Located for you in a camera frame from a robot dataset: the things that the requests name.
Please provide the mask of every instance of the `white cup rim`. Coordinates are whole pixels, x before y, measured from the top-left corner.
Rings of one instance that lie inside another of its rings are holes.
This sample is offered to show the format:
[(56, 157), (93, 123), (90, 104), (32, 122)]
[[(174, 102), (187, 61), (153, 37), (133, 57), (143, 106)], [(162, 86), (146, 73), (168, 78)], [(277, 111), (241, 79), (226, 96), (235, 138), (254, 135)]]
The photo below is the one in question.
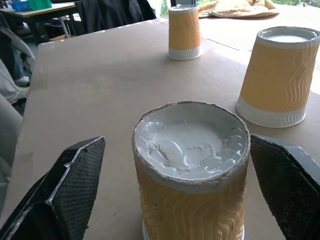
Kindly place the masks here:
[[(269, 37), (275, 36), (295, 36), (304, 38), (305, 41), (283, 42), (269, 39)], [(320, 43), (320, 32), (306, 27), (277, 26), (259, 31), (256, 36), (256, 42), (282, 49), (306, 48)]]
[[(138, 141), (139, 134), (137, 130), (140, 129), (141, 123), (144, 121), (145, 118), (152, 116), (155, 112), (161, 110), (171, 109), (174, 106), (180, 105), (188, 106), (207, 106), (212, 108), (213, 111), (217, 113), (221, 113), (222, 116), (228, 116), (228, 118), (234, 121), (237, 128), (241, 128), (243, 130), (243, 138), (245, 138), (245, 146), (242, 152), (241, 157), (228, 169), (224, 171), (213, 174), (212, 176), (199, 178), (199, 179), (184, 179), (184, 178), (177, 178), (174, 176), (167, 175), (161, 171), (159, 171), (156, 167), (152, 165), (138, 150)], [(228, 110), (221, 108), (215, 104), (209, 104), (200, 101), (181, 101), (181, 102), (172, 102), (166, 104), (162, 107), (155, 108), (147, 113), (145, 113), (138, 121), (138, 123), (134, 127), (133, 135), (132, 135), (132, 148), (134, 153), (135, 162), (154, 180), (157, 182), (162, 183), (163, 185), (178, 189), (183, 192), (187, 193), (213, 193), (219, 192), (223, 189), (227, 184), (232, 182), (233, 180), (237, 179), (240, 174), (244, 172), (244, 170), (248, 166), (249, 154), (250, 154), (250, 133), (246, 126), (246, 124), (235, 114), (229, 112)]]
[(198, 10), (197, 5), (179, 5), (173, 6), (169, 9), (170, 14), (185, 14), (190, 12), (196, 12)]

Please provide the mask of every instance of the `desk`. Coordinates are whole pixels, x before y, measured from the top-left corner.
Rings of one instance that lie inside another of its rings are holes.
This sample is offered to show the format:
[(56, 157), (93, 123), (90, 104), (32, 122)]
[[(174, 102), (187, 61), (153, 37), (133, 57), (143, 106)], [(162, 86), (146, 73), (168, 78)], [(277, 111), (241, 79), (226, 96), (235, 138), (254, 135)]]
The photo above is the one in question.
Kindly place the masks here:
[(252, 50), (257, 32), (278, 26), (295, 26), (320, 31), (320, 8), (278, 5), (280, 14), (248, 18), (203, 18), (200, 20), (204, 38), (237, 50)]
[[(243, 53), (203, 40), (203, 55), (168, 58), (168, 26), (146, 21), (39, 46), (2, 222), (68, 146), (105, 136), (98, 193), (84, 239), (141, 240), (142, 214), (131, 137), (147, 111), (184, 100), (236, 112), (247, 64)], [(311, 92), (305, 120), (251, 132), (301, 146), (319, 163), (320, 95)], [(284, 240), (249, 162), (246, 240)]]
[(75, 13), (77, 13), (77, 8), (74, 2), (52, 3), (51, 8), (46, 8), (37, 11), (18, 12), (10, 7), (0, 8), (0, 14), (4, 15), (5, 18), (11, 18), (27, 23), (37, 45), (43, 43), (44, 41), (38, 31), (36, 23), (69, 15), (71, 26), (74, 30), (75, 19), (73, 14)]

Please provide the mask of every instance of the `straw hat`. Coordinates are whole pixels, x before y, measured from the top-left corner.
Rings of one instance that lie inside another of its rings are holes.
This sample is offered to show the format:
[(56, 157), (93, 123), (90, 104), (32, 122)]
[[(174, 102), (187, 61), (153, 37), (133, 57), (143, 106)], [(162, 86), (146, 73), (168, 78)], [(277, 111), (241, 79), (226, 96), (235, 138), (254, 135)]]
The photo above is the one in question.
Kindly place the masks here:
[(198, 7), (199, 18), (256, 18), (278, 14), (271, 0), (218, 0)]

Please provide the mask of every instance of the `plaster-filled cup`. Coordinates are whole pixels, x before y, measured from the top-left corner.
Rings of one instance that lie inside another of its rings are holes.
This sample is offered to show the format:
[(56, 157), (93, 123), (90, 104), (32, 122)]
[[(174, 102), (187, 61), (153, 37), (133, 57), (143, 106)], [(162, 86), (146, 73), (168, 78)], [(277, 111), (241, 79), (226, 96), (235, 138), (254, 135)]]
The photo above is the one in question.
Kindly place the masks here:
[(174, 6), (169, 10), (169, 57), (190, 60), (201, 56), (201, 34), (196, 5)]
[(250, 122), (285, 128), (303, 121), (320, 33), (304, 27), (260, 31), (236, 103)]
[(142, 116), (132, 148), (145, 240), (244, 236), (250, 135), (214, 104), (170, 103)]

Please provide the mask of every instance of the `brown cardboard surface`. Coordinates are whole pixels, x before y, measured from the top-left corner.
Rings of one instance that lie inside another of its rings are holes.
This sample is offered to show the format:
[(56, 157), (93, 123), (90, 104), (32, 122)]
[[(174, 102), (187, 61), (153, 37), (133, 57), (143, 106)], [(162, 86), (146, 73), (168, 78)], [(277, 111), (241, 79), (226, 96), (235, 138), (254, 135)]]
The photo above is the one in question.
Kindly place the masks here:
[(169, 48), (175, 50), (194, 49), (201, 45), (199, 16), (197, 9), (185, 13), (169, 13)]
[[(184, 100), (236, 112), (248, 64), (239, 52), (203, 40), (203, 55), (168, 58), (168, 26), (147, 21), (39, 46), (2, 222), (68, 146), (105, 136), (97, 198), (84, 239), (141, 240), (142, 215), (131, 137), (147, 111)], [(305, 120), (258, 134), (300, 145), (319, 163), (320, 96), (311, 92)], [(284, 240), (262, 196), (252, 162), (246, 186), (245, 239)]]
[(273, 113), (302, 109), (308, 102), (318, 49), (319, 44), (280, 48), (256, 42), (241, 97), (250, 106)]
[(278, 5), (280, 14), (252, 18), (204, 18), (200, 20), (204, 38), (237, 50), (252, 50), (258, 31), (278, 26), (311, 28), (320, 31), (320, 8)]

